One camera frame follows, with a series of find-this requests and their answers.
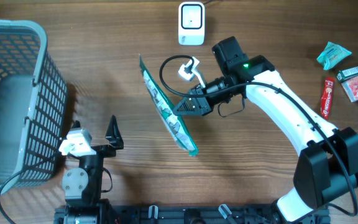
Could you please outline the red coffee stick sachet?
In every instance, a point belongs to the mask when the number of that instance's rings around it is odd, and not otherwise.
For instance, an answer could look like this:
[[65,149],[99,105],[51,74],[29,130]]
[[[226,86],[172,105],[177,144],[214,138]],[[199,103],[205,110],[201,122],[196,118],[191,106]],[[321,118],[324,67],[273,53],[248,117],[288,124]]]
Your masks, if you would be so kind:
[[333,101],[334,78],[327,77],[324,81],[323,94],[321,97],[320,113],[321,116],[328,120]]

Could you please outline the red small carton box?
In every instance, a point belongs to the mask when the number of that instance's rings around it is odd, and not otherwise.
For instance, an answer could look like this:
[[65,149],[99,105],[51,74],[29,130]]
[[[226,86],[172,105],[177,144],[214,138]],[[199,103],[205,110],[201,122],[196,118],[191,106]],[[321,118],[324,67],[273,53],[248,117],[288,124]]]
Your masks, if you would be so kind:
[[342,87],[351,102],[358,101],[358,77],[344,81]]

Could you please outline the green glove package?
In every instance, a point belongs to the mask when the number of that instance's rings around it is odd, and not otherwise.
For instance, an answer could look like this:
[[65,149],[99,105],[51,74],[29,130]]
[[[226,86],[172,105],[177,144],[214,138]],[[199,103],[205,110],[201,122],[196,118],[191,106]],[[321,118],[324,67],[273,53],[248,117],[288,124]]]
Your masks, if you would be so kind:
[[189,156],[197,156],[199,153],[198,146],[191,137],[182,116],[173,114],[173,103],[153,79],[151,73],[144,64],[141,55],[139,56],[139,67],[144,79],[145,87],[150,94],[161,120],[168,132],[172,135],[173,140],[179,148],[187,151]]

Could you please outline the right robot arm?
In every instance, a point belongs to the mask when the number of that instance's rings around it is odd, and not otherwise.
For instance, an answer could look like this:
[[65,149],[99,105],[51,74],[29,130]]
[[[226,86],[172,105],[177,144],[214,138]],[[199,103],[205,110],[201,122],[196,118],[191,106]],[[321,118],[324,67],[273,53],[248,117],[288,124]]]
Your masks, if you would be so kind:
[[262,109],[289,139],[298,155],[293,188],[272,204],[270,223],[298,223],[317,210],[333,207],[349,194],[356,201],[358,134],[338,129],[306,105],[264,56],[249,58],[234,37],[216,44],[213,54],[222,76],[206,82],[198,60],[188,57],[179,68],[186,80],[199,84],[182,94],[177,115],[204,116],[216,105],[241,95]]

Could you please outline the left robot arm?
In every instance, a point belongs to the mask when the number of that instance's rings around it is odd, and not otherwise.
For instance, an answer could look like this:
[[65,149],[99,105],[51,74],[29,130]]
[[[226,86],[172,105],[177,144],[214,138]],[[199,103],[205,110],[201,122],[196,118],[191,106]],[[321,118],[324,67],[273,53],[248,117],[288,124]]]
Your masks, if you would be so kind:
[[75,121],[59,151],[64,156],[79,160],[77,168],[65,172],[62,188],[66,205],[55,210],[54,223],[120,223],[119,215],[114,211],[108,199],[101,194],[111,191],[102,189],[103,172],[110,175],[103,162],[107,157],[116,156],[116,151],[124,148],[116,117],[111,116],[105,134],[108,143],[92,146],[90,132]]

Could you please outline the teal tissue packet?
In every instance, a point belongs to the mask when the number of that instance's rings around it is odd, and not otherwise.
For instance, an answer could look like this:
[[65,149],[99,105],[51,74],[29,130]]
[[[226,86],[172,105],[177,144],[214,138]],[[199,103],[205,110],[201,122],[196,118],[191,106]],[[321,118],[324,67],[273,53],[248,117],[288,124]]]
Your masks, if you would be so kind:
[[351,54],[352,52],[344,47],[328,42],[316,60],[323,66],[324,70],[330,70]]

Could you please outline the green white small box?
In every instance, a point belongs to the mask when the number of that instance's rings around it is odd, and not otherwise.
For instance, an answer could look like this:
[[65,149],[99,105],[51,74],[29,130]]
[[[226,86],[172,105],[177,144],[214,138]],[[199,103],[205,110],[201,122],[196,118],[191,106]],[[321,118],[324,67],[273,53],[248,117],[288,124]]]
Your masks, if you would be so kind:
[[339,73],[337,74],[337,79],[339,82],[342,83],[344,81],[347,81],[347,80],[357,77],[357,76],[358,76],[358,66],[348,68],[345,70],[340,70]]

